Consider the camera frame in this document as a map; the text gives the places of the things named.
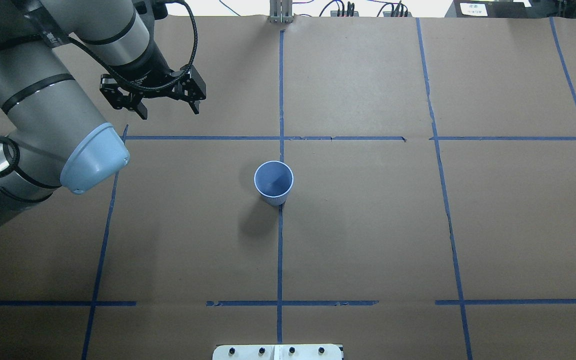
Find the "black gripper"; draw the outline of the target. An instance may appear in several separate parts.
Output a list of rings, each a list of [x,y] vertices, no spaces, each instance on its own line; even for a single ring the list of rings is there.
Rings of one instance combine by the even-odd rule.
[[[185,64],[178,70],[170,68],[158,48],[144,55],[137,62],[112,66],[131,85],[149,88],[127,89],[110,74],[102,75],[100,93],[114,109],[128,109],[141,120],[148,119],[148,110],[143,99],[167,97],[188,103],[197,116],[201,112],[201,101],[207,98],[207,86],[194,64]]]

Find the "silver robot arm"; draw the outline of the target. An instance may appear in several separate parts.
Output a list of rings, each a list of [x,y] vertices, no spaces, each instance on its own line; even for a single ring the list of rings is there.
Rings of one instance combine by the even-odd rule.
[[[166,0],[0,0],[0,110],[14,125],[0,136],[0,227],[65,187],[80,195],[121,171],[130,153],[55,48],[73,44],[100,64],[111,107],[147,119],[142,100],[170,98],[195,114],[206,84],[189,61],[169,67],[154,39]]]

